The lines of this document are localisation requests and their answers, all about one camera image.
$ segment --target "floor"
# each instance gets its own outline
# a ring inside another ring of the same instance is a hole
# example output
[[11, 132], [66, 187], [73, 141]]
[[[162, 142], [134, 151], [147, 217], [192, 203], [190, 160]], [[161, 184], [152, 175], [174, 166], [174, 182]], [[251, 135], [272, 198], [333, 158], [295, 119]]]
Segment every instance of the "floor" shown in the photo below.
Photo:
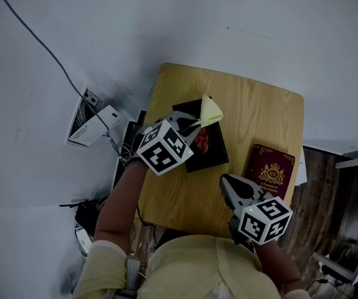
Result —
[[[336, 282], [319, 271], [318, 262], [311, 257], [314, 251], [330, 254], [330, 258], [335, 259], [345, 246], [358, 244], [358, 167], [336, 169], [338, 156], [308, 148], [304, 149], [304, 154], [307, 183], [294, 190], [293, 218], [279, 245], [294, 260], [305, 287], [308, 287], [320, 278]], [[139, 248], [134, 247], [133, 252], [141, 258], [144, 273], [155, 247], [153, 227], [142, 227], [141, 224], [136, 227]], [[157, 239], [164, 231], [163, 227], [156, 228]], [[350, 285], [341, 285], [339, 289], [352, 295]], [[345, 298], [330, 284], [315, 282], [308, 292], [312, 298]]]

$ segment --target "wooden table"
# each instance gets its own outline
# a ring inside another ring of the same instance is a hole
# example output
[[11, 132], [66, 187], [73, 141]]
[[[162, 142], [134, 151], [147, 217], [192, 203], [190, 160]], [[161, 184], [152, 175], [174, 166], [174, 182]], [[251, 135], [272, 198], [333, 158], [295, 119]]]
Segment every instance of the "wooden table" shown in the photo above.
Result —
[[[172, 112], [172, 105], [211, 96], [222, 109], [219, 122], [229, 163], [186, 172], [185, 165], [157, 176], [147, 172], [139, 206], [143, 220], [156, 225], [229, 237], [232, 212], [219, 187], [225, 173], [244, 175], [253, 144], [267, 145], [296, 157], [302, 146], [304, 101], [293, 92], [235, 75], [163, 64], [145, 125]], [[284, 199], [290, 204], [297, 177], [294, 167]]]

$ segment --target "yellow paper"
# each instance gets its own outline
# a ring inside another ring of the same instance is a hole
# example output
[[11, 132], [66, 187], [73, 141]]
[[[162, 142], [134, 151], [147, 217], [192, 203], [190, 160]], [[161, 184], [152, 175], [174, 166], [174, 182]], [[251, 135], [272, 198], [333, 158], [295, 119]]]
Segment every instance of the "yellow paper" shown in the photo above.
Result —
[[223, 113], [219, 106], [204, 94], [203, 100], [201, 101], [200, 119], [192, 124], [192, 126], [200, 124], [201, 127], [206, 127], [222, 120], [222, 118]]

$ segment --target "red object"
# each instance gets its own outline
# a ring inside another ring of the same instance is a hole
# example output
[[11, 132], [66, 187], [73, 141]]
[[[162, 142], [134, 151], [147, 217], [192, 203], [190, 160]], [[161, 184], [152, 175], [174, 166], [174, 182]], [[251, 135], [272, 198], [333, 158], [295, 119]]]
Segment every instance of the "red object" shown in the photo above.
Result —
[[197, 134], [194, 142], [197, 145], [198, 150], [201, 153], [208, 152], [208, 148], [210, 148], [210, 140], [208, 138], [208, 130], [206, 127], [203, 127]]
[[295, 157], [270, 147], [255, 144], [245, 178], [256, 182], [264, 192], [284, 199], [293, 172]]

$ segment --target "cord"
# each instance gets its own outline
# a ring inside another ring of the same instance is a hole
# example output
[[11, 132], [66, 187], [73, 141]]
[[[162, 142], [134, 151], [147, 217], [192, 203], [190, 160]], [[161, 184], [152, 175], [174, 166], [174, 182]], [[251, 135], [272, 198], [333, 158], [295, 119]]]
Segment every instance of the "cord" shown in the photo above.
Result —
[[157, 227], [156, 225], [154, 224], [147, 224], [143, 221], [142, 217], [140, 216], [140, 209], [139, 209], [139, 205], [137, 205], [137, 215], [139, 216], [139, 219], [140, 221], [142, 222], [142, 225], [147, 227], [147, 226], [152, 226], [153, 227], [153, 239], [154, 239], [154, 243], [155, 245], [157, 246], [158, 244], [158, 240], [157, 240], [157, 235], [155, 234], [156, 233], [156, 230], [157, 230]]
[[339, 290], [335, 285], [333, 285], [330, 281], [328, 281], [327, 279], [318, 279], [318, 280], [314, 280], [313, 282], [311, 282], [311, 284], [308, 286], [308, 288], [306, 288], [306, 291], [308, 291], [308, 289], [315, 283], [315, 282], [319, 282], [319, 283], [330, 283], [335, 289], [337, 289], [339, 292], [341, 292], [344, 296], [348, 297], [348, 298], [352, 298], [351, 296], [347, 295], [346, 293], [342, 292], [341, 290]]
[[107, 200], [107, 198], [104, 200], [103, 203], [101, 203], [101, 205], [99, 205], [99, 202], [106, 196], [110, 194], [110, 192], [106, 192], [102, 197], [100, 197], [99, 201], [97, 201], [97, 205], [96, 205], [96, 209], [97, 211], [101, 210], [102, 206], [104, 205], [105, 201]]
[[333, 288], [333, 289], [330, 289], [328, 292], [326, 292], [322, 297], [320, 297], [319, 299], [323, 299], [324, 297], [326, 297], [330, 292], [334, 291], [334, 294], [333, 294], [333, 297], [332, 299], [334, 299], [334, 297], [337, 295], [337, 289]]
[[137, 272], [139, 275], [141, 275], [144, 279], [147, 279], [147, 277], [144, 275], [144, 274], [142, 274], [141, 272]]
[[118, 144], [117, 147], [121, 146], [120, 160], [123, 164], [123, 167], [126, 168], [130, 158], [132, 157], [132, 150], [129, 144]]
[[75, 92], [81, 97], [81, 99], [86, 103], [86, 105], [90, 108], [90, 110], [94, 113], [95, 116], [97, 116], [97, 118], [103, 123], [103, 125], [105, 126], [105, 128], [107, 129], [107, 137], [109, 138], [111, 145], [113, 147], [113, 149], [115, 150], [115, 152], [117, 152], [118, 156], [120, 157], [120, 153], [118, 151], [117, 145], [115, 144], [115, 141], [111, 138], [110, 136], [110, 129], [107, 126], [107, 124], [104, 123], [104, 121], [101, 119], [101, 117], [99, 117], [99, 114], [97, 114], [97, 112], [92, 108], [91, 104], [87, 103], [87, 101], [85, 100], [84, 96], [82, 94], [80, 94], [80, 92], [78, 91], [78, 89], [75, 87], [74, 83], [72, 83], [71, 78], [69, 77], [67, 71], [65, 70], [64, 66], [61, 64], [61, 62], [59, 61], [59, 59], [54, 55], [54, 53], [45, 45], [45, 43], [43, 43], [42, 40], [40, 40], [40, 38], [38, 38], [38, 36], [34, 33], [34, 31], [31, 30], [31, 28], [21, 19], [21, 17], [17, 14], [17, 12], [12, 8], [12, 6], [10, 5], [10, 3], [7, 0], [3, 0], [3, 2], [6, 4], [6, 6], [10, 9], [10, 11], [14, 14], [14, 16], [17, 18], [17, 20], [28, 30], [28, 32], [35, 38], [36, 41], [38, 41], [38, 43], [43, 46], [43, 48], [52, 56], [52, 58], [57, 62], [57, 64], [59, 65], [59, 67], [61, 68], [61, 70], [63, 71], [63, 73], [65, 74], [65, 76], [67, 77], [67, 80], [69, 81], [69, 83], [71, 84], [72, 88], [75, 90]]
[[132, 228], [130, 229], [130, 236], [130, 242], [132, 243], [136, 239], [136, 227], [134, 223], [132, 223]]

